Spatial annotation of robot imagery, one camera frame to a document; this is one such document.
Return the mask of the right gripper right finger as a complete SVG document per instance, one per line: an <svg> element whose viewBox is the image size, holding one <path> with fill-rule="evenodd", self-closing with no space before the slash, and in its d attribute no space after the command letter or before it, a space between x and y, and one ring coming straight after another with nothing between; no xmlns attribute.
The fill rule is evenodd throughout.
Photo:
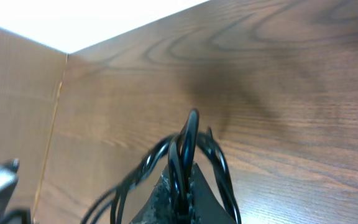
<svg viewBox="0 0 358 224"><path fill-rule="evenodd" d="M197 224L235 224L233 218L220 205L208 185L201 169L194 163L191 175L191 193Z"/></svg>

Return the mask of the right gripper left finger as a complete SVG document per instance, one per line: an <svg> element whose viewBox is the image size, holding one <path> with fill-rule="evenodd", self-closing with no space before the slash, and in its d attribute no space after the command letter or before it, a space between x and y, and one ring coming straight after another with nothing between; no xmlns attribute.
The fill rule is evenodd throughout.
<svg viewBox="0 0 358 224"><path fill-rule="evenodd" d="M168 166L165 166L158 182L138 214L130 224L172 224L175 222L170 202L170 179Z"/></svg>

